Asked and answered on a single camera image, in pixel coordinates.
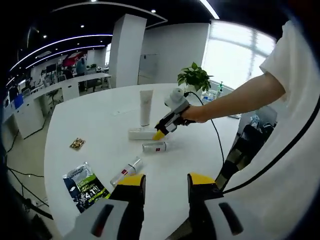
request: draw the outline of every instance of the office desk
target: office desk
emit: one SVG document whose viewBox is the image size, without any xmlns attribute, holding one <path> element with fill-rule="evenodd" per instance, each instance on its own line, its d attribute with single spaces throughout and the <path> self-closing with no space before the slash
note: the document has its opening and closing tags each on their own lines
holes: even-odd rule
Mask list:
<svg viewBox="0 0 320 240">
<path fill-rule="evenodd" d="M 187 174 L 196 172 L 215 178 L 223 164 L 212 123 L 178 126 L 167 136 L 167 141 L 174 144 L 167 152 L 142 154 L 142 143 L 152 141 L 128 140 L 128 129 L 140 126 L 140 90 L 154 89 L 150 115 L 153 127 L 170 111 L 164 99 L 176 87 L 174 83 L 119 87 L 56 106 L 45 143 L 44 182 L 50 212 L 62 236 L 74 227 L 80 214 L 62 176 L 84 162 L 88 162 L 103 185 L 112 191 L 110 180 L 136 156 L 142 158 L 146 193 L 140 239 L 163 240 L 187 219 Z M 214 123 L 227 156 L 239 120 L 223 117 Z M 76 138 L 86 141 L 79 151 L 69 147 Z"/>
<path fill-rule="evenodd" d="M 62 89 L 63 100 L 68 101 L 73 98 L 80 96 L 78 83 L 83 81 L 88 81 L 91 79 L 99 78 L 109 78 L 111 75 L 106 73 L 95 73 L 84 76 L 74 77 L 56 84 L 50 85 L 48 87 L 39 87 L 36 92 L 33 92 L 30 96 L 27 96 L 23 99 L 23 104 L 15 109 L 14 106 L 10 105 L 4 110 L 4 118 L 2 123 L 5 123 L 7 120 L 11 119 L 14 116 L 17 128 L 20 131 L 20 134 L 23 139 L 27 138 L 31 134 L 42 129 L 45 122 L 44 116 L 48 114 L 48 99 L 46 94 Z M 12 130 L 9 131 L 9 125 L 5 125 L 6 129 L 6 138 L 8 142 L 13 138 Z"/>
</svg>

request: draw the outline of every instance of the human arm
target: human arm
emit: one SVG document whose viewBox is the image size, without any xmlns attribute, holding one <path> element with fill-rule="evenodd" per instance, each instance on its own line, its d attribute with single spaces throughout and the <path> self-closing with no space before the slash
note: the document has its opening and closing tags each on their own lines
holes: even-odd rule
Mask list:
<svg viewBox="0 0 320 240">
<path fill-rule="evenodd" d="M 242 114 L 271 104 L 286 93 L 281 83 L 269 72 L 252 78 L 239 88 L 204 106 L 191 106 L 182 117 L 197 122 Z"/>
</svg>

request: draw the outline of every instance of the white shirt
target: white shirt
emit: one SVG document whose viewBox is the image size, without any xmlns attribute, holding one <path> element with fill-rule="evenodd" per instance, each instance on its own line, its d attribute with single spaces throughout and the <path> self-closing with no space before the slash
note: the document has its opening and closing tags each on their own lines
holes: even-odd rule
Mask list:
<svg viewBox="0 0 320 240">
<path fill-rule="evenodd" d="M 320 95 L 320 72 L 299 29 L 289 21 L 282 38 L 260 66 L 282 84 L 286 112 L 252 162 L 230 179 L 226 190 L 244 183 L 278 155 L 310 118 Z M 306 213 L 320 183 L 320 116 L 297 144 L 251 184 L 225 197 L 241 201 L 273 238 L 284 237 Z"/>
</svg>

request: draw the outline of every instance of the window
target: window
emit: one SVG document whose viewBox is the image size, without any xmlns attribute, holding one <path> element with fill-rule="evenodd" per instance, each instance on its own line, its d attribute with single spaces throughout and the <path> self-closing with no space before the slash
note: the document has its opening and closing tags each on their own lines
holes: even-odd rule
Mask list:
<svg viewBox="0 0 320 240">
<path fill-rule="evenodd" d="M 106 50 L 105 50 L 105 65 L 109 65 L 109 60 L 110 60 L 110 50 L 111 50 L 111 43 L 109 43 L 106 46 Z"/>
<path fill-rule="evenodd" d="M 274 38 L 253 28 L 212 21 L 202 68 L 211 80 L 236 89 L 262 74 L 259 66 L 274 47 Z"/>
</svg>

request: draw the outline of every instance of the green leaves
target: green leaves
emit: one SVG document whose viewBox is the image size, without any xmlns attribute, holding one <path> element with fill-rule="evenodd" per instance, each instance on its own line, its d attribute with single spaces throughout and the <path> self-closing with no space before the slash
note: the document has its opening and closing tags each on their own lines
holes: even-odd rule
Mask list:
<svg viewBox="0 0 320 240">
<path fill-rule="evenodd" d="M 199 67 L 195 62 L 191 67 L 185 67 L 181 69 L 182 73 L 178 75 L 178 85 L 185 83 L 187 85 L 193 85 L 195 90 L 202 89 L 208 91 L 211 88 L 209 79 L 212 76 L 208 76 L 207 72 Z"/>
</svg>

